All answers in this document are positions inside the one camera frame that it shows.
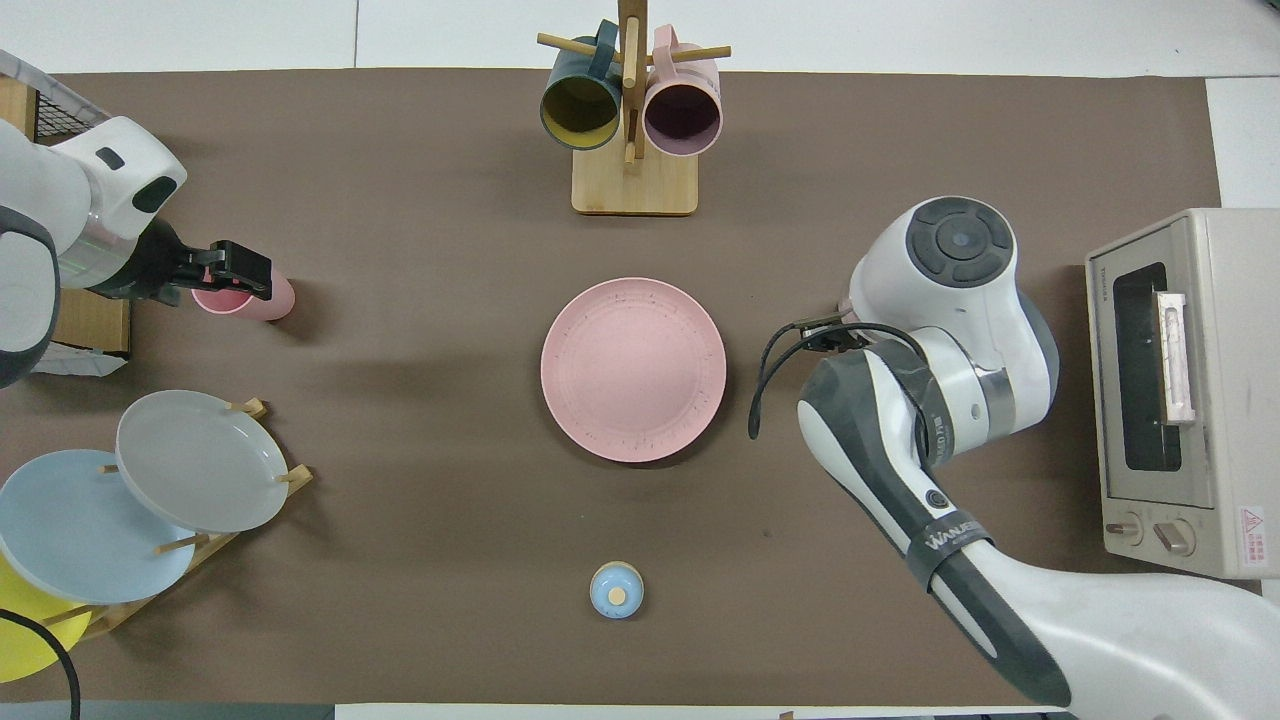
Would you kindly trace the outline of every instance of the dark green mug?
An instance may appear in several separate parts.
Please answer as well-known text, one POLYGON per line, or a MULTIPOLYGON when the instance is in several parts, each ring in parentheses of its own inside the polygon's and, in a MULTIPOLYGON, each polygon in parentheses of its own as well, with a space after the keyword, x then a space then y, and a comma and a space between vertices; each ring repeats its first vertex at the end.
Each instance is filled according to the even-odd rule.
POLYGON ((622 68, 613 61, 618 26, 600 20, 595 37, 575 38, 595 45, 588 58, 561 50, 543 91, 543 127, 561 145, 572 150, 591 150, 618 132, 622 108, 622 68))

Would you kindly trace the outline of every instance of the oven window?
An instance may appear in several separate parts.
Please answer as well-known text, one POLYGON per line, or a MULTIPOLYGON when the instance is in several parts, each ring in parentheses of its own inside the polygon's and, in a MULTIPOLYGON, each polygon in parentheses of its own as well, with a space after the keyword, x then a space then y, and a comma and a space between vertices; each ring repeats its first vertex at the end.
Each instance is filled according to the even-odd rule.
POLYGON ((1174 471, 1183 466, 1178 427, 1160 421, 1160 328, 1153 296, 1165 290, 1169 287, 1164 263, 1120 275, 1111 286, 1124 459, 1132 470, 1174 471))

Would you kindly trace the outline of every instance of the toaster oven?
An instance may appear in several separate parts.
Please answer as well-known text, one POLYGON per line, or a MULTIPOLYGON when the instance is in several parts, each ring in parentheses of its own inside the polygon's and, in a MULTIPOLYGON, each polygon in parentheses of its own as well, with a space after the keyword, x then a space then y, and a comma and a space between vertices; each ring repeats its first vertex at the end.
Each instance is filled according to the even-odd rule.
POLYGON ((1280 210, 1185 210, 1085 277, 1106 548, 1280 577, 1280 210))

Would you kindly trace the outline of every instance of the black cable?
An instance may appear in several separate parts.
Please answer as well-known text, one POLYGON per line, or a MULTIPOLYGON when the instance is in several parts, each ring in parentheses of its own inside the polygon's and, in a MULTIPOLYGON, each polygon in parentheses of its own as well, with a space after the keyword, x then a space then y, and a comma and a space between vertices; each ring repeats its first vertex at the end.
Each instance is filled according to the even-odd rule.
POLYGON ((5 610, 0 607, 0 620, 8 620, 15 625, 22 625, 32 633, 40 635, 40 639, 54 651, 58 656, 58 662, 61 664, 63 671, 67 673, 67 689, 72 698, 72 720, 79 720, 79 676, 76 675, 76 666, 72 665, 72 656, 67 653, 67 648, 63 643, 58 642, 58 638, 49 632, 49 628, 41 625, 40 623, 27 618, 26 615, 18 615, 12 610, 5 610))
MULTIPOLYGON (((791 329, 791 328, 785 328, 785 329, 778 331, 777 333, 774 333, 774 338, 781 337, 788 329, 791 329)), ((910 347, 911 351, 915 352, 920 357, 920 360, 928 361, 928 359, 924 355, 924 348, 920 347, 920 343, 914 337, 911 337, 910 334, 908 334, 905 331, 902 331, 900 328, 895 328, 893 325, 883 325, 881 323, 840 323, 837 325, 828 325, 826 328, 815 331, 815 332, 805 336, 803 340, 800 340, 800 342, 796 342, 791 347, 786 348, 782 352, 782 355, 780 355, 778 359, 773 361, 773 365, 769 368, 769 370, 767 373, 763 373, 762 375, 759 375, 759 378, 756 379, 756 383, 755 383, 755 395, 751 396, 751 410, 750 410, 750 413, 748 414, 748 418, 746 418, 746 434, 751 439, 755 439, 760 434, 760 405, 762 405, 762 401, 764 398, 764 387, 767 384, 769 384, 769 380, 773 379, 773 375, 778 372, 780 368, 782 368, 782 364, 786 363, 796 352, 800 352, 801 350, 804 350, 805 347, 808 347, 809 345, 812 345, 815 340, 818 340, 818 338, 820 338, 823 336, 827 336, 827 334, 832 334, 832 333, 837 333, 837 332, 849 332, 849 331, 874 331, 874 332, 881 332, 881 333, 884 333, 884 334, 893 336, 897 340, 901 340, 904 343, 906 343, 906 346, 910 347)), ((918 418, 923 416, 924 411, 915 402, 915 398, 911 397, 910 393, 908 393, 908 398, 911 401, 911 405, 915 406, 915 411, 916 411, 918 418)), ((924 461, 924 456, 923 455, 920 456, 920 461, 922 462, 924 461)))
POLYGON ((755 384, 759 386, 760 380, 764 379, 764 368, 769 364, 769 354, 773 352, 773 345, 782 340, 782 336, 796 329, 795 323, 787 323, 778 328, 778 332, 773 333, 769 342, 764 343, 764 352, 760 354, 760 369, 755 373, 755 384))

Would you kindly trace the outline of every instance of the yellow plate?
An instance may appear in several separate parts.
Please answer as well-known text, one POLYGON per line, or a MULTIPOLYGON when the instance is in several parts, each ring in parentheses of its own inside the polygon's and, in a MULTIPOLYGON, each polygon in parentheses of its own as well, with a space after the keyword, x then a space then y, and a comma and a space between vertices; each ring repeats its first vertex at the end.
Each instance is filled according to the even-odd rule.
MULTIPOLYGON (((13 571, 9 561, 0 553, 0 607, 40 621, 79 606, 78 602, 32 587, 13 571)), ((90 612, 77 615, 52 625, 49 630, 63 647, 70 650, 88 628, 90 616, 90 612)), ((26 678, 58 662, 58 656, 45 641, 40 639, 40 635, 6 620, 0 620, 0 647, 4 648, 4 652, 0 652, 0 683, 26 678)))

